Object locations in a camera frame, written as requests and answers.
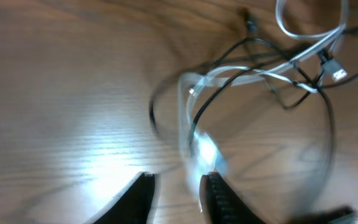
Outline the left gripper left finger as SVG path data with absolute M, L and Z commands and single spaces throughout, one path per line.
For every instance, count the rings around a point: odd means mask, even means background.
M 159 175 L 140 172 L 119 193 L 86 223 L 146 224 L 159 192 Z

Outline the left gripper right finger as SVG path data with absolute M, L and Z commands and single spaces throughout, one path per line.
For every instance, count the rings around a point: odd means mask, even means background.
M 208 224 L 265 224 L 218 172 L 201 177 L 200 204 Z

